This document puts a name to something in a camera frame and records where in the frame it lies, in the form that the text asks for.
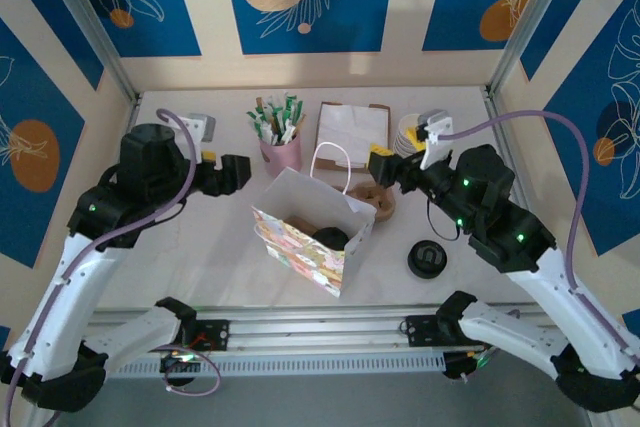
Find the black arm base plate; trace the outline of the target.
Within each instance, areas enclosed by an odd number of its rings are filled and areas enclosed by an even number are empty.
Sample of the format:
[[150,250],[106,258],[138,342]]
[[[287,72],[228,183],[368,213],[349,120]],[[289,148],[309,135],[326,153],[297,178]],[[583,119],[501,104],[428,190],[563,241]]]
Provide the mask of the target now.
[[399,331],[407,337],[410,347],[460,347],[469,350],[489,347],[487,343],[465,336],[457,323],[437,315],[409,315],[400,323]]
[[137,337],[152,352],[162,350],[196,352],[226,351],[229,340],[228,320],[179,320],[145,322]]

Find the pink holder cup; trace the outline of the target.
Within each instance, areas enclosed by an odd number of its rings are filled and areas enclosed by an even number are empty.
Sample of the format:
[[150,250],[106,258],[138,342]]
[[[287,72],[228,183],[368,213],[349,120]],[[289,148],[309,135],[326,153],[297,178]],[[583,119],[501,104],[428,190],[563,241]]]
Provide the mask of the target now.
[[291,168],[295,171],[301,170],[302,145],[299,135],[283,145],[270,145],[260,140],[259,146],[266,172],[271,177],[277,177],[285,168]]

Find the aluminium mounting rail beam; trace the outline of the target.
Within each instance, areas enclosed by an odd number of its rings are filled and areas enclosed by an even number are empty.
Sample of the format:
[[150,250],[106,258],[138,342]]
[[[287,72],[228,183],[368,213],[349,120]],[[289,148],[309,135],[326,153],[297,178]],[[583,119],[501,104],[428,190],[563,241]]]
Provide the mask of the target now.
[[146,311],[130,311],[116,328],[93,336],[85,330],[90,318],[74,316],[73,308],[58,305],[34,316],[25,332],[25,349],[41,374],[63,374],[80,356],[104,354],[115,370],[151,351],[137,337],[145,322],[228,320],[227,350],[284,355],[293,352],[342,353],[410,348],[399,325],[409,314],[434,315],[427,305],[344,308],[241,308],[203,310],[166,297]]

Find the white printed paper gift bag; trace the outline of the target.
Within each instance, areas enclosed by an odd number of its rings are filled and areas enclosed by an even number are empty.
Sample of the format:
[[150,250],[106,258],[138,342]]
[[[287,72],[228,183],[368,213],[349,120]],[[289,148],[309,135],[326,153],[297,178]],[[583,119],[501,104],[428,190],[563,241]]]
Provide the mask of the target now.
[[[357,273],[376,209],[315,178],[285,168],[251,206],[254,232],[267,253],[338,298]],[[343,251],[326,248],[286,223],[298,216],[319,229],[337,227],[349,236]]]

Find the black plastic cup lid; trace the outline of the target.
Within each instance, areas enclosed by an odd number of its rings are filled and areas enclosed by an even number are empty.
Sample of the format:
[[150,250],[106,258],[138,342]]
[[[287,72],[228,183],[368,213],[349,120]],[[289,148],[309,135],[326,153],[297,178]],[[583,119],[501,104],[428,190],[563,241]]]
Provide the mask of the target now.
[[312,238],[333,251],[343,251],[349,242],[349,236],[337,227],[325,227],[317,230]]
[[407,256],[410,271],[425,280],[439,276],[447,264],[444,248],[435,241],[421,240],[414,244]]

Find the circuit board with green light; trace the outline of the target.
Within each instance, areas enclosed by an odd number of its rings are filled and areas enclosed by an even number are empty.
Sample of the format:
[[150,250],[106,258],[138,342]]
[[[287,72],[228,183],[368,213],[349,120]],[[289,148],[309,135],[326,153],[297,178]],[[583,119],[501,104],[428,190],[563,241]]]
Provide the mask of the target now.
[[485,351],[448,352],[444,354],[445,370],[443,375],[453,381],[466,383],[478,370],[484,359]]
[[185,387],[195,380],[194,377],[188,377],[188,374],[199,373],[200,370],[201,364],[193,354],[173,350],[160,359],[160,373],[172,387]]

